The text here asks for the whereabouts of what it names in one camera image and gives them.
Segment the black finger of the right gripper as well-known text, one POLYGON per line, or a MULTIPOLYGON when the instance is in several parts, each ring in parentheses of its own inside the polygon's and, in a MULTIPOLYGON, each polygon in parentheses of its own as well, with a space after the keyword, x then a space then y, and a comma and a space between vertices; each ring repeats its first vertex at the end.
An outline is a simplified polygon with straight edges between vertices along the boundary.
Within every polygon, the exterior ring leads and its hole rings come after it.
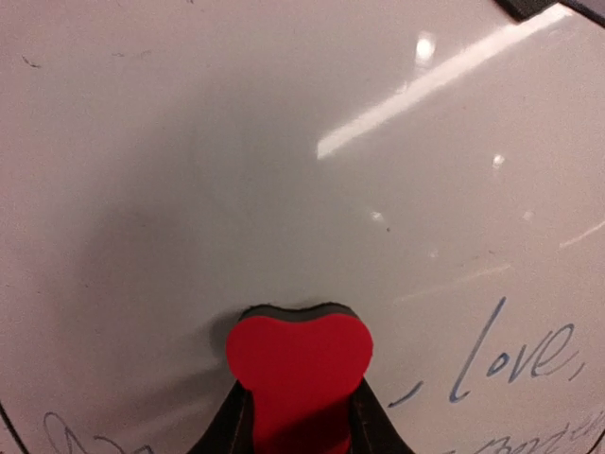
POLYGON ((523 22, 550 8, 557 0, 495 0, 495 3, 513 20, 523 22))

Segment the red whiteboard eraser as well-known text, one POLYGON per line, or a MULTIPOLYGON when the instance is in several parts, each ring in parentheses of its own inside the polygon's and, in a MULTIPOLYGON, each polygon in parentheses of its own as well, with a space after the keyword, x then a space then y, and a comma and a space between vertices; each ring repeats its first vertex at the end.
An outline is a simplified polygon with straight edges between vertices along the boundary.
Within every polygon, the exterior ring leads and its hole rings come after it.
POLYGON ((369 328, 347 306, 253 306, 226 340, 251 394, 256 453, 346 453, 349 409, 372 359, 369 328))

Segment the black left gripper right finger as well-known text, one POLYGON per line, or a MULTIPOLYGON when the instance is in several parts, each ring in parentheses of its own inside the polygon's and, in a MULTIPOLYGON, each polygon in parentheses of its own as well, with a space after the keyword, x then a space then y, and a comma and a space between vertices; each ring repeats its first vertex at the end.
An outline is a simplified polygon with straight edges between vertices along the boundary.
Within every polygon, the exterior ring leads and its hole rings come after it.
POLYGON ((389 420, 365 378, 350 399, 351 454, 414 454, 389 420))

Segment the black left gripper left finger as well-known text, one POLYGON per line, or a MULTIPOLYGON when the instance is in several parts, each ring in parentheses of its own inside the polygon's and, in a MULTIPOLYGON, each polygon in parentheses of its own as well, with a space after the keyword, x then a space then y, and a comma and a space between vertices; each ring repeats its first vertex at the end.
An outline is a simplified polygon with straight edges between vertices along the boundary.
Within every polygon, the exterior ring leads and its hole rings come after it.
POLYGON ((188 454, 252 454, 252 428, 252 395, 235 381, 212 422, 188 454))

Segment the white whiteboard black frame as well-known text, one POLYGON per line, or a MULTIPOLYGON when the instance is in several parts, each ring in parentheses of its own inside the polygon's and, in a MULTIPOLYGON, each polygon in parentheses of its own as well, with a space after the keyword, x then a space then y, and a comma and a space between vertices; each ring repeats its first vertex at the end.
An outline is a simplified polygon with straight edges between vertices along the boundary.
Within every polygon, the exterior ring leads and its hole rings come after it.
POLYGON ((2 3, 3 452, 184 453, 239 314, 323 302, 414 451, 602 452, 603 27, 2 3))

